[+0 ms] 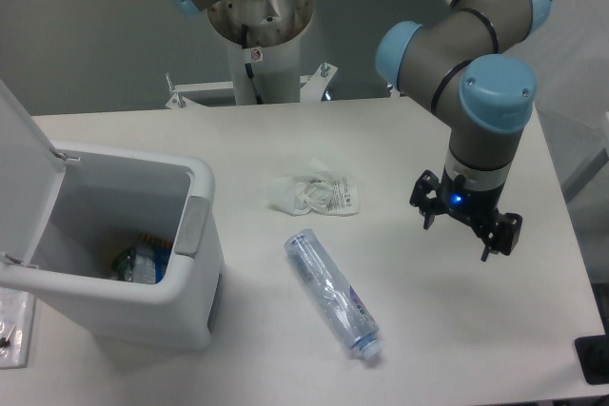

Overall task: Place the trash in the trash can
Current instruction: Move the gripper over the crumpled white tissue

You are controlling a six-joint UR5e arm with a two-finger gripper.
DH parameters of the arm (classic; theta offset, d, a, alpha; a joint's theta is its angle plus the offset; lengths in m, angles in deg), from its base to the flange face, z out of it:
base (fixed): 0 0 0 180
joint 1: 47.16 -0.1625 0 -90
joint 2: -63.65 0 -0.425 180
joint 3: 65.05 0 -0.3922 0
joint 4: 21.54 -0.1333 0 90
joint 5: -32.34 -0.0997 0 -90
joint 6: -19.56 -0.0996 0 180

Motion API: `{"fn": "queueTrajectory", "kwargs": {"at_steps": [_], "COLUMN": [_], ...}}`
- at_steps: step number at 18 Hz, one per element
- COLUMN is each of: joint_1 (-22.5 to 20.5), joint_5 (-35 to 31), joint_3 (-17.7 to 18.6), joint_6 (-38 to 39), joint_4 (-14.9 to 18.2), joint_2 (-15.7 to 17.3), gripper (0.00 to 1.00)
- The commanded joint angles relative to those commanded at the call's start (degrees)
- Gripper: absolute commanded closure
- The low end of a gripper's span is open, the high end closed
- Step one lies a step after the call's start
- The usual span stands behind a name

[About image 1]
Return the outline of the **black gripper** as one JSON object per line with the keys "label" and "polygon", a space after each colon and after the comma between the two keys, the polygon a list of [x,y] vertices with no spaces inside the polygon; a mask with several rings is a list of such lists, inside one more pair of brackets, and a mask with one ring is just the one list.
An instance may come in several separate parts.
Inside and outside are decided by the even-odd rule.
{"label": "black gripper", "polygon": [[444,171],[439,179],[425,170],[415,182],[410,204],[423,216],[424,229],[443,214],[469,226],[484,244],[481,261],[487,261],[489,254],[510,255],[520,239],[522,216],[498,209],[502,190],[502,184],[490,190],[468,189],[462,174],[453,179]]}

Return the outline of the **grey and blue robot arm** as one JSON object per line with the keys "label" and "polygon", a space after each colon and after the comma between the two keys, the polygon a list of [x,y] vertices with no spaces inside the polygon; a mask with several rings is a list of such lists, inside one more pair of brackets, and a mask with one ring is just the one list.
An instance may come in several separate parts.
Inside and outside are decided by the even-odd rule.
{"label": "grey and blue robot arm", "polygon": [[[172,0],[205,12],[229,50],[240,105],[301,100],[300,39],[312,0]],[[537,30],[551,0],[445,0],[451,11],[425,28],[405,21],[382,38],[378,73],[451,131],[441,176],[425,171],[410,202],[431,224],[439,215],[469,226],[484,254],[509,255],[522,218],[498,202],[533,111],[533,70],[506,51]]]}

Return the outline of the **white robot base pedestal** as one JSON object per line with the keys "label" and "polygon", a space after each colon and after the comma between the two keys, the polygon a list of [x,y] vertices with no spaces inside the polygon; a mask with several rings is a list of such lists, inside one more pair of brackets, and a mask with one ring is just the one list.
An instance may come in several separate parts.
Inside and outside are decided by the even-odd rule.
{"label": "white robot base pedestal", "polygon": [[323,62],[301,73],[302,39],[313,0],[221,0],[207,9],[209,23],[226,46],[231,79],[175,85],[166,76],[167,107],[319,103],[338,68]]}

